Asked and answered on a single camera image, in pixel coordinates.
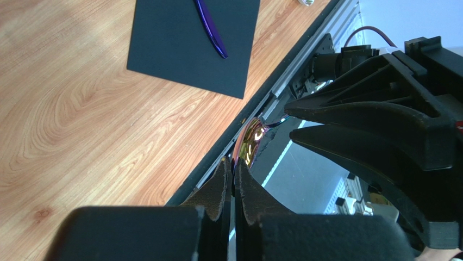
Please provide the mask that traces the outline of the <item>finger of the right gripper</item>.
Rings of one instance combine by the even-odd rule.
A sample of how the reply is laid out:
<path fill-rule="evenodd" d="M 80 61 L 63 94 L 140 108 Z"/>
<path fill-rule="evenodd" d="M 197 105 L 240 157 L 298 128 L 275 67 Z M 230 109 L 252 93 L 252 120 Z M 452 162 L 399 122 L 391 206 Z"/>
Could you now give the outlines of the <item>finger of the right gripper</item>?
<path fill-rule="evenodd" d="M 452 167 L 424 171 L 387 141 L 360 130 L 318 125 L 290 139 L 378 190 L 428 247 L 462 247 L 462 147 Z"/>
<path fill-rule="evenodd" d="M 456 160 L 456 121 L 426 88 L 427 70 L 405 53 L 367 59 L 285 112 L 307 121 L 357 129 L 386 140 L 423 170 Z"/>

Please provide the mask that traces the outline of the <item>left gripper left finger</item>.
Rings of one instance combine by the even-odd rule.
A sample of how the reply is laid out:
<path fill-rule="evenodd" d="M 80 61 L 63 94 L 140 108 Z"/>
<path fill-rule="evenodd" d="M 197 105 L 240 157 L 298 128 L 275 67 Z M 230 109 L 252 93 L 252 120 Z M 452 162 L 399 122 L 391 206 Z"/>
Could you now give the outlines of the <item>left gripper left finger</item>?
<path fill-rule="evenodd" d="M 45 260 L 226 260 L 230 159 L 178 206 L 80 207 L 61 223 Z"/>

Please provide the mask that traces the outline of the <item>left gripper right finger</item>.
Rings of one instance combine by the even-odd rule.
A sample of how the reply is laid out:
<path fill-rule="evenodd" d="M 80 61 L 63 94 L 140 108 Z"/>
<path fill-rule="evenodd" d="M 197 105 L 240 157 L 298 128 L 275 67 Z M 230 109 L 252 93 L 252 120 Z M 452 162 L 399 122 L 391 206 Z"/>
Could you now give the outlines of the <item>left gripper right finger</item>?
<path fill-rule="evenodd" d="M 237 260 L 413 260 L 400 227 L 381 216 L 296 214 L 234 168 Z"/>

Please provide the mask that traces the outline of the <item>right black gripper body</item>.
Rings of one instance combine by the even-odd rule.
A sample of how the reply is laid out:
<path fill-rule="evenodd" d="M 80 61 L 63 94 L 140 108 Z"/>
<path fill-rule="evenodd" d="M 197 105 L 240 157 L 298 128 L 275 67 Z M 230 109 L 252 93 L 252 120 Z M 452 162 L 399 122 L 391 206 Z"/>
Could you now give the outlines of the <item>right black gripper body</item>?
<path fill-rule="evenodd" d="M 405 42 L 404 51 L 368 58 L 311 95 L 319 107 L 358 102 L 394 103 L 411 109 L 462 107 L 462 56 L 441 38 Z"/>

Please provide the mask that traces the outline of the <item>iridescent spoon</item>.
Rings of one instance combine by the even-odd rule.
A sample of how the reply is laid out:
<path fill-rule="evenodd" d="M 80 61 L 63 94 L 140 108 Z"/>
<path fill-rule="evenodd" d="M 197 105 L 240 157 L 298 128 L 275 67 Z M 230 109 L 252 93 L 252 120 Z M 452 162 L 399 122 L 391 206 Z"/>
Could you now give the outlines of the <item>iridescent spoon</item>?
<path fill-rule="evenodd" d="M 265 124 L 258 117 L 251 118 L 250 121 L 243 127 L 236 140 L 232 155 L 233 169 L 237 167 L 240 159 L 242 159 L 245 164 L 251 168 L 265 134 L 280 126 L 289 118 L 290 116 L 285 114 L 281 119 L 270 124 Z"/>

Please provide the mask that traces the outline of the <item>black paper napkin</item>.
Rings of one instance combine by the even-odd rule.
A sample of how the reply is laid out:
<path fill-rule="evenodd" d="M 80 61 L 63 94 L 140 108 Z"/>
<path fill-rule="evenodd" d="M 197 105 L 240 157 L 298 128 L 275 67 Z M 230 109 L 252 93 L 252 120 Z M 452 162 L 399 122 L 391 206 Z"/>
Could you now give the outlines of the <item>black paper napkin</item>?
<path fill-rule="evenodd" d="M 205 1 L 228 58 L 211 44 L 193 1 L 137 1 L 127 68 L 243 98 L 259 1 Z"/>

